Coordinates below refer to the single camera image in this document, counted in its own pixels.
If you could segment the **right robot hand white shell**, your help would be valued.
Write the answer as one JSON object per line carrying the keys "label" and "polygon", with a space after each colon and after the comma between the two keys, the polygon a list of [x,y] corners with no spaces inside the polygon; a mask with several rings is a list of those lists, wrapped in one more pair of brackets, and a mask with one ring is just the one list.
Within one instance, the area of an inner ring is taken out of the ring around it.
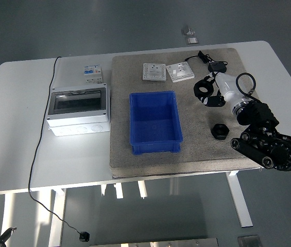
{"label": "right robot hand white shell", "polygon": [[229,103],[234,111],[246,102],[236,86],[236,77],[224,73],[209,73],[194,85],[194,94],[207,107],[223,107]]}

